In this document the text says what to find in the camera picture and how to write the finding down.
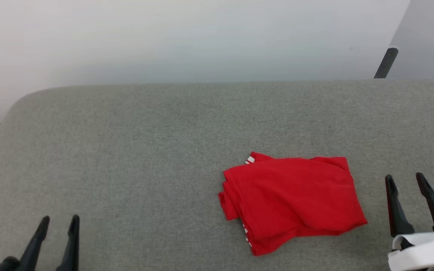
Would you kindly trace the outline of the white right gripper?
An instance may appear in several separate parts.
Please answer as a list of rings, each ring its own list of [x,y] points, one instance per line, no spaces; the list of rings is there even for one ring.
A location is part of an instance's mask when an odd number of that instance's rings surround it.
[[[416,173],[417,184],[425,197],[432,216],[434,231],[434,189],[424,174]],[[415,233],[399,202],[398,189],[391,175],[385,177],[390,235],[392,249],[388,254],[391,271],[434,269],[434,233]]]

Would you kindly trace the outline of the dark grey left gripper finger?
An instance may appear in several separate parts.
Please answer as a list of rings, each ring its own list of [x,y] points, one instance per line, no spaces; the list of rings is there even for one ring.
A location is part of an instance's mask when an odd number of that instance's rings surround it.
[[[65,248],[63,259],[61,264],[56,268],[56,271],[79,270],[79,232],[80,217],[78,215],[74,215],[68,229],[68,242]]]
[[[44,216],[20,259],[17,271],[35,271],[41,246],[46,238],[50,217]]]

